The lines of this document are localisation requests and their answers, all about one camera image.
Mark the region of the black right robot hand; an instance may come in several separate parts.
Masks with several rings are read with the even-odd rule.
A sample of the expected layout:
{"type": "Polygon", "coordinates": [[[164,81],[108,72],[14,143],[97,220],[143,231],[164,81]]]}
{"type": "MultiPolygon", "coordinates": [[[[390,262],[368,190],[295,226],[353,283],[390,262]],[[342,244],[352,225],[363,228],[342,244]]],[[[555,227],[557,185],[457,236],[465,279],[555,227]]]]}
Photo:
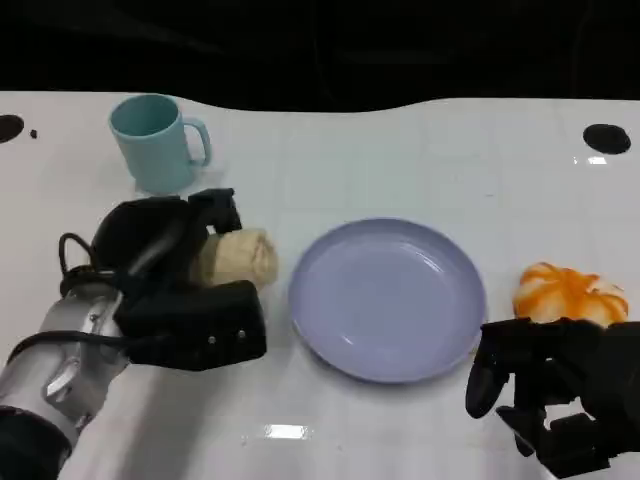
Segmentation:
{"type": "Polygon", "coordinates": [[[495,410],[519,452],[558,479],[606,469],[639,449],[639,325],[487,323],[465,406],[475,419],[495,410]]]}

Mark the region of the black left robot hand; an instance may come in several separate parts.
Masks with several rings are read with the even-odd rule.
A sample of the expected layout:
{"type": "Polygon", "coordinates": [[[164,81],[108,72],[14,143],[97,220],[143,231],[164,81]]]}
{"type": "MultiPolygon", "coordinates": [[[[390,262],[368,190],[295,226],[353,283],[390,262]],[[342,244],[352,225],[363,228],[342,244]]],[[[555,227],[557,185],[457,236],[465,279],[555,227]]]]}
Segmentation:
{"type": "Polygon", "coordinates": [[[127,201],[101,222],[92,241],[100,272],[128,298],[195,283],[190,271],[212,228],[242,227],[231,188],[206,189],[188,198],[149,197],[127,201]]]}

